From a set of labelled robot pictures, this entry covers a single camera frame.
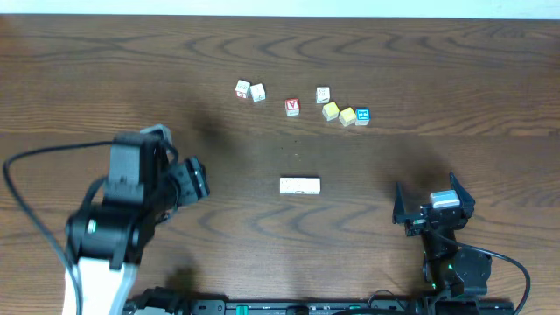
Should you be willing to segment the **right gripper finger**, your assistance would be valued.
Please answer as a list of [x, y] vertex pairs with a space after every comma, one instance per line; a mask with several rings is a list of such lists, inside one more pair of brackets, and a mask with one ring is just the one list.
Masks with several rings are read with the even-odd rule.
[[458, 195], [460, 206], [463, 210], [464, 216], [470, 219], [473, 215], [475, 199], [472, 195], [460, 184], [455, 174], [451, 171], [450, 174], [451, 188]]
[[421, 220], [423, 214], [421, 212], [407, 213], [403, 200], [402, 187], [399, 182], [395, 183], [395, 203], [392, 212], [392, 222], [394, 224], [404, 224], [407, 221]]

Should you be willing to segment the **white block orange print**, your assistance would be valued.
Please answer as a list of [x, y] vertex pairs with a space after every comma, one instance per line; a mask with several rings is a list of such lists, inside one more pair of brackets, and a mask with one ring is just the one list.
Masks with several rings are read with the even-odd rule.
[[320, 194], [321, 181], [320, 178], [306, 178], [305, 190], [309, 194]]

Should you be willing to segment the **plain white wooden block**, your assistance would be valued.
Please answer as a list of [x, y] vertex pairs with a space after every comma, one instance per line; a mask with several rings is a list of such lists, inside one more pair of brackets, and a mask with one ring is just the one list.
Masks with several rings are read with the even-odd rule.
[[291, 194], [294, 192], [296, 181], [294, 178], [280, 178], [279, 192], [281, 194]]

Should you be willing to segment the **white block red globe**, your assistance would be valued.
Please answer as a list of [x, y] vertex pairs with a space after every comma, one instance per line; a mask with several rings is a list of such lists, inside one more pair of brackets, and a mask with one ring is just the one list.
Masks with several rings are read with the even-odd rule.
[[293, 178], [291, 188], [294, 193], [307, 193], [307, 178]]

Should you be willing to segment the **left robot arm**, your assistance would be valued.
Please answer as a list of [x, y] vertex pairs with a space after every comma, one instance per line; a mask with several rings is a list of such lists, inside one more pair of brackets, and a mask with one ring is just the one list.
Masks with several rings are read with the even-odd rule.
[[157, 225], [208, 194], [207, 172], [196, 157], [174, 163], [164, 157], [112, 159], [108, 176], [92, 184], [66, 223], [72, 265], [63, 312], [122, 313]]

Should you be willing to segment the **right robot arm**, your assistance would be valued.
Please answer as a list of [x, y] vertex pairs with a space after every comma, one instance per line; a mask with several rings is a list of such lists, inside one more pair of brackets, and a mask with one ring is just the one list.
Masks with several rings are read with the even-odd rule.
[[488, 292], [492, 258], [458, 245], [455, 232], [464, 228], [473, 215], [475, 199], [450, 175], [451, 188], [434, 192], [430, 202], [415, 212], [405, 208], [403, 190], [395, 186], [392, 221], [404, 226], [408, 237], [419, 235], [423, 242], [423, 273], [438, 291], [453, 298], [483, 296]]

